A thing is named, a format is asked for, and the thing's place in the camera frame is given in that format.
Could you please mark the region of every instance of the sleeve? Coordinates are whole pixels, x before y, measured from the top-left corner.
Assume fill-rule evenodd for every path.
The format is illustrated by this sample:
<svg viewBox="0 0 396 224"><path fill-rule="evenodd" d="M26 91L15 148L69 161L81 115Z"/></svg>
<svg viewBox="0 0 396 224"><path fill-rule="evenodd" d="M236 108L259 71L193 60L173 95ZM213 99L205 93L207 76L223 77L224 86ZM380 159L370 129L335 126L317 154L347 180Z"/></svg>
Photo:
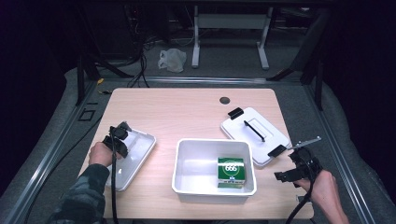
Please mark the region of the sleeve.
<svg viewBox="0 0 396 224"><path fill-rule="evenodd" d="M105 212L108 169L92 164L66 192L47 223L101 223Z"/></svg>

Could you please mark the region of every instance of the black cable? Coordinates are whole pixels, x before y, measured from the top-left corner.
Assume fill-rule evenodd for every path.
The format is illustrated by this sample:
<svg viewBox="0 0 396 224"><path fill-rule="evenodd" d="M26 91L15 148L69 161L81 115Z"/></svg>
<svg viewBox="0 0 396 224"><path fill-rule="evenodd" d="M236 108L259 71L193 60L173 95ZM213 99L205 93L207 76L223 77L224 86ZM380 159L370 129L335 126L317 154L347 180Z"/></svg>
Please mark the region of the black cable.
<svg viewBox="0 0 396 224"><path fill-rule="evenodd" d="M147 68L147 59L143 52L141 53L141 57L140 57L140 67L141 67L140 73L128 82L128 84L127 84L128 88L132 88L136 84L136 82L139 81L139 79L141 77L144 79L146 86L149 88L149 84L147 83L146 78L145 78L145 70Z"/></svg>
<svg viewBox="0 0 396 224"><path fill-rule="evenodd" d="M317 222L316 222L313 218L309 218L309 220L310 220L313 224L317 224Z"/></svg>
<svg viewBox="0 0 396 224"><path fill-rule="evenodd" d="M119 219L117 218L117 202L116 202L116 165L117 165L117 151L114 147L114 135L110 132L111 146L113 150L112 162L111 162L111 207L113 212L113 221L119 224Z"/></svg>
<svg viewBox="0 0 396 224"><path fill-rule="evenodd" d="M147 40L145 41L145 44L143 45L143 49L145 51L149 51L151 49L154 49L154 47L156 46L155 42L157 40L160 40L160 39L158 37L156 37L156 36L148 37Z"/></svg>
<svg viewBox="0 0 396 224"><path fill-rule="evenodd" d="M308 178L310 180L309 190L306 192L303 200L300 201L300 203L297 204L297 206L291 212L288 219L286 220L286 224L290 224L291 221L294 219L294 217L297 215L297 213L300 211L300 209L309 201L309 199L311 198L312 189L314 188L315 178L313 175L313 171L306 161L304 161L304 163L305 163L306 167L308 167L308 170L309 170L309 178Z"/></svg>
<svg viewBox="0 0 396 224"><path fill-rule="evenodd" d="M95 41L94 35L92 34L91 25L90 25L90 23L87 21L88 19L83 15L83 13L81 12L81 9L80 9L79 7L76 7L76 6L75 6L75 8L76 8L76 11L78 12L78 15L81 17L81 19L82 19L82 21L83 21L84 28L85 28L85 30L87 31L87 33L89 34L89 37L90 37L91 41L92 41L92 42L94 43L94 45L96 46L97 50L100 51L99 53L102 54L102 52L101 52L101 50L100 50L98 44L97 44L96 41ZM131 15L130 15L129 10L130 10L130 9L128 8L128 6L124 6L124 13L125 13L125 16L126 16L126 20L127 20L127 22L130 24L130 28L131 28L132 24L131 24L131 20L130 20L130 16L131 16ZM139 33L131 32L131 35L139 35ZM143 48L143 42L142 42L142 40L141 40L141 39L138 39L137 44L138 44L137 48L138 48L139 54L140 54L140 49ZM102 60L100 57L96 57L96 56L94 56L94 55L93 55L93 56L95 57L95 60L97 61L97 63L95 63L95 66L97 66L97 67L103 67L103 68L105 68L105 69L107 69L107 70L112 70L112 69L109 69L108 66L102 65L101 63L108 63L109 66L113 66L113 67L115 67L115 68L119 68L119 67L123 67L123 66L127 66L127 65L130 65L130 64L136 63L136 62L139 60L139 58L140 58L140 55L139 55L139 54L136 55L136 56L134 56L133 58L129 58L129 59L128 59L126 62L124 62L124 63L118 63L118 64L108 63L107 61ZM115 73L116 73L117 75L120 75L121 77L133 77L133 76L130 76L130 75L128 75L128 74L117 73L117 72L115 72Z"/></svg>
<svg viewBox="0 0 396 224"><path fill-rule="evenodd" d="M41 190L43 189L43 187L46 185L47 181L50 179L50 176L52 175L52 173L56 170L56 168L59 166L59 164L64 160L64 158L66 158L66 156L82 141L82 139L84 139L85 136L87 136L87 134L93 129L93 127L96 126L96 124L99 123L99 120L102 119L102 116L99 117L99 119L91 126L91 128L85 132L78 140L77 142L70 147L70 149L64 153L64 155L56 162L56 164L52 167L52 169L49 171L48 175L46 176L46 178L43 181L43 184L40 186L40 188L38 189L38 192L35 194L35 197L33 198L32 203L29 206L29 210L27 211L27 214L25 216L25 220L24 223L27 223L30 213L32 212L33 209L33 205L35 204L35 201L37 200L38 194L40 194Z"/></svg>

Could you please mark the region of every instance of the metal stand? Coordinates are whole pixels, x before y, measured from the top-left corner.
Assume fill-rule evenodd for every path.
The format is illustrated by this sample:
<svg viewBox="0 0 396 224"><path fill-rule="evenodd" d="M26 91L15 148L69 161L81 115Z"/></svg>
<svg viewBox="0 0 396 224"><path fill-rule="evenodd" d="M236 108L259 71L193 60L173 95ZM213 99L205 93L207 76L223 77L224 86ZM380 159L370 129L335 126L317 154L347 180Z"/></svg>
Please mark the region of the metal stand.
<svg viewBox="0 0 396 224"><path fill-rule="evenodd" d="M262 38L257 42L262 69L268 70L268 60L265 54L264 45L268 34L271 14L273 9L270 7L266 15L248 14L199 14L198 6L194 7L194 50L192 54L193 68L199 65L199 28L224 28L224 29L262 29Z"/></svg>
<svg viewBox="0 0 396 224"><path fill-rule="evenodd" d="M317 104L318 110L320 111L323 110L323 107L321 106L322 86L323 86L323 62L319 61L317 80L315 82L315 104Z"/></svg>

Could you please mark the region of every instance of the wooden table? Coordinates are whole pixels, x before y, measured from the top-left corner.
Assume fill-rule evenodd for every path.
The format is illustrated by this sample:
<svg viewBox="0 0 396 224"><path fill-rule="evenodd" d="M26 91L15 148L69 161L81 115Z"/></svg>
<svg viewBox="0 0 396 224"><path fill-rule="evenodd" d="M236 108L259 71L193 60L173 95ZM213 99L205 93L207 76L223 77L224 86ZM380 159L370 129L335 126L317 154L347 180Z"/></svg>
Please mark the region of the wooden table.
<svg viewBox="0 0 396 224"><path fill-rule="evenodd" d="M228 97L224 105L221 97ZM177 141L181 138L227 136L220 124L227 113L253 107L287 137L276 95L269 89L117 89L113 92L92 145L103 141L110 126L126 120L136 130L157 138L143 167L124 192L117 193L118 218L171 219L279 219L287 218L304 195L291 183L277 181L274 172L295 168L284 152L263 169L255 169L257 192L244 204L181 203L172 190ZM88 155L81 172L88 165ZM112 217L111 190L106 188L105 217ZM306 204L296 218L311 218Z"/></svg>

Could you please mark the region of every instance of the green box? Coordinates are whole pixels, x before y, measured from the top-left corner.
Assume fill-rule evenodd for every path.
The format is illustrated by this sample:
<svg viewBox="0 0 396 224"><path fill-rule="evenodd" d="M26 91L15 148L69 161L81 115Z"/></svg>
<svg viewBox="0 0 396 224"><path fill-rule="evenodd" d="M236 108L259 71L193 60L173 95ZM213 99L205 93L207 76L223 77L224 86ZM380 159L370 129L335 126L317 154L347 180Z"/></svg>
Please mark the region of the green box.
<svg viewBox="0 0 396 224"><path fill-rule="evenodd" d="M241 189L244 184L244 159L218 158L218 188Z"/></svg>

